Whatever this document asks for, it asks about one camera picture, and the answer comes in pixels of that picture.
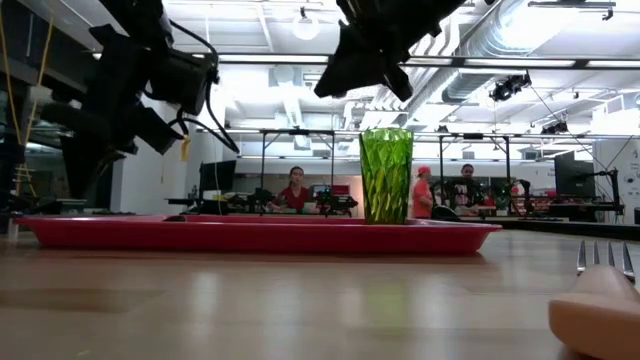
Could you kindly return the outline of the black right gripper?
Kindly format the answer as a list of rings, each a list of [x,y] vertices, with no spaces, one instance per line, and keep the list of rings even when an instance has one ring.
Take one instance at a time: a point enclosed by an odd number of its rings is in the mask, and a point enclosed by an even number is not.
[[[467,0],[336,0],[347,23],[340,22],[335,53],[317,82],[320,97],[343,97],[350,90],[381,84],[402,102],[413,95],[408,75],[384,56],[406,61],[409,49]]]

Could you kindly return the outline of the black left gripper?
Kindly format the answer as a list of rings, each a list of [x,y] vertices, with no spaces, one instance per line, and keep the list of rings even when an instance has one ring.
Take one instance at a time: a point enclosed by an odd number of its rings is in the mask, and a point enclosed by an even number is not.
[[[151,70],[148,50],[110,25],[89,32],[103,46],[81,107],[95,126],[93,131],[120,150],[131,150],[133,140],[140,137],[164,155],[183,136],[141,101]],[[60,138],[73,198],[83,198],[113,163],[125,159],[106,142],[84,135]]]

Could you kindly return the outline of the green faceted plastic cup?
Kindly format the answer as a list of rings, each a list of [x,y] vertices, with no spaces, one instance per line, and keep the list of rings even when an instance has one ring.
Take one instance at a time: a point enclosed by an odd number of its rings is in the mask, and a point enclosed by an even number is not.
[[[414,135],[401,128],[369,129],[359,135],[365,220],[402,225],[408,214]]]

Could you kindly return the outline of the red plastic tray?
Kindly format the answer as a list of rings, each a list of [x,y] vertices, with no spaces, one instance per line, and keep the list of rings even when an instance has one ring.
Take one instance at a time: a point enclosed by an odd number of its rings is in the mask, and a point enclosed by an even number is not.
[[[25,216],[40,244],[59,248],[309,254],[473,254],[493,224],[409,219],[368,225],[313,216]]]

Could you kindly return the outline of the round white ceiling lamp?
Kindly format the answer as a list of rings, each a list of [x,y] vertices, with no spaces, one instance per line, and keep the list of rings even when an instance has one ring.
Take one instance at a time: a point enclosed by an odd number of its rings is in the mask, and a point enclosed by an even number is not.
[[[292,22],[292,32],[300,40],[313,40],[320,33],[320,22],[316,17],[298,14]]]

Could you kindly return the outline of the black computer monitor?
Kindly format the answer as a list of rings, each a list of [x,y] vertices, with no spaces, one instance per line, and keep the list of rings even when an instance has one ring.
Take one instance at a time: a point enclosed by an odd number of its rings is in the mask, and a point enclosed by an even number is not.
[[[230,191],[233,187],[237,162],[235,160],[202,163],[199,188],[201,191]]]

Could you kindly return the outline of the standing person with cap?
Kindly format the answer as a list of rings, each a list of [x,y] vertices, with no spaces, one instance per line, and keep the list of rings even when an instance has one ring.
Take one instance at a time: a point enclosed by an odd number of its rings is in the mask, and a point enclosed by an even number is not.
[[[414,218],[429,219],[434,207],[430,190],[431,169],[422,166],[417,172],[417,181],[412,189],[412,216]]]

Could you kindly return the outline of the seated person in background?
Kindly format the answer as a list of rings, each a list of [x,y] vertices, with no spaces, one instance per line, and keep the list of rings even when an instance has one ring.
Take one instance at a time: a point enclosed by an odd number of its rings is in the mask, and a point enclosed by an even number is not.
[[[299,166],[292,167],[289,171],[288,186],[269,203],[270,207],[276,212],[304,213],[305,204],[310,199],[310,191],[304,186],[303,180],[304,170]]]

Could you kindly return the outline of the standing person behind station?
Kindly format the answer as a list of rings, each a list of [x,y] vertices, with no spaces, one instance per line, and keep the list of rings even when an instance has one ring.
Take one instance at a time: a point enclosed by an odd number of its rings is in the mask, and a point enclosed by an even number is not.
[[[474,166],[465,164],[462,166],[461,177],[454,181],[454,211],[457,215],[473,215],[477,213],[476,205],[479,201],[479,184],[474,180]]]

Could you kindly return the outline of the large black monitor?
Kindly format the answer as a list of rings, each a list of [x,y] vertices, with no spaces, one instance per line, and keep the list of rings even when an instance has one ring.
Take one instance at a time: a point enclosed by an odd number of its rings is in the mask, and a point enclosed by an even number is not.
[[[594,197],[594,166],[591,162],[576,160],[574,153],[554,157],[556,193],[566,196]]]

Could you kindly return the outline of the black frame crossbar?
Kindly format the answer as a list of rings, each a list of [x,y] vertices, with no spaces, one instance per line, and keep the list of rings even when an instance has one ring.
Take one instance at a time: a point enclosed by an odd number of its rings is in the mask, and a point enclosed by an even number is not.
[[[327,65],[334,57],[325,54],[227,53],[219,56],[221,64],[307,64]],[[588,59],[588,58],[535,58],[535,57],[454,57],[413,56],[403,67],[437,67],[468,69],[535,69],[535,70],[590,70],[640,71],[640,59]]]

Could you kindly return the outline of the black background station frame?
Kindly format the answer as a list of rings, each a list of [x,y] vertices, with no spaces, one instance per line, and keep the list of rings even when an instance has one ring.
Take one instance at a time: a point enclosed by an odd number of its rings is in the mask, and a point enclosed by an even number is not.
[[[461,177],[461,173],[458,177],[454,177],[449,181],[446,181],[444,179],[444,140],[451,138],[450,143],[452,143],[454,140],[483,140],[483,139],[488,139],[491,140],[499,150],[501,150],[502,152],[505,153],[506,155],[506,159],[505,159],[505,169],[506,169],[506,177],[505,180],[500,183],[498,182],[498,185],[502,185],[501,191],[503,192],[502,197],[506,198],[507,200],[507,207],[509,207],[509,202],[511,201],[511,195],[509,193],[511,186],[513,184],[514,179],[511,177],[511,160],[510,160],[510,150],[509,150],[509,144],[510,144],[510,140],[508,137],[504,136],[503,140],[505,141],[505,146],[502,147],[501,145],[497,144],[495,142],[496,136],[495,135],[483,135],[482,133],[448,133],[448,134],[440,134],[438,136],[438,143],[439,143],[439,178],[440,178],[440,183],[441,183],[441,187],[440,187],[440,199],[441,199],[441,205],[448,205],[453,211],[455,208],[455,204],[454,204],[454,194],[453,194],[453,185],[454,185],[454,181],[457,178]],[[477,213],[481,211],[481,207],[484,204],[484,194],[483,191],[481,189],[480,186],[480,191],[478,193],[478,198],[479,201],[476,205],[476,210]]]
[[[330,185],[328,187],[328,193],[330,195],[333,194],[334,188],[334,169],[335,169],[335,147],[336,147],[336,133],[334,130],[314,130],[314,129],[301,129],[301,128],[293,128],[293,129],[259,129],[258,132],[262,135],[262,145],[261,145],[261,172],[260,172],[260,188],[264,189],[264,175],[265,175],[265,161],[266,161],[266,150],[269,147],[267,143],[267,136],[270,134],[275,134],[273,140],[276,140],[280,135],[286,134],[289,136],[316,136],[320,140],[322,140],[325,145],[329,148],[331,152],[331,175],[330,175]]]

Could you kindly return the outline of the silver ventilation duct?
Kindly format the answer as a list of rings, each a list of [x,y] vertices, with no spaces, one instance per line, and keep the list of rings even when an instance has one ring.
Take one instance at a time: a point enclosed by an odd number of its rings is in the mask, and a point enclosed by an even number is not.
[[[456,49],[459,57],[515,57],[528,55],[533,46],[521,35],[527,17],[529,0],[500,0]],[[488,74],[462,73],[450,75],[441,91],[445,103],[462,103],[481,85],[489,81]]]

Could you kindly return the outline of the black table edge frame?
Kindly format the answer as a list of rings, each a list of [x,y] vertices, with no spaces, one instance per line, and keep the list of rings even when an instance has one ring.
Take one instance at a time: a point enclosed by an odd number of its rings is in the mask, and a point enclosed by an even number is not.
[[[504,229],[548,232],[565,235],[599,237],[640,242],[640,225],[604,224],[595,222],[548,221],[507,218],[490,220]]]

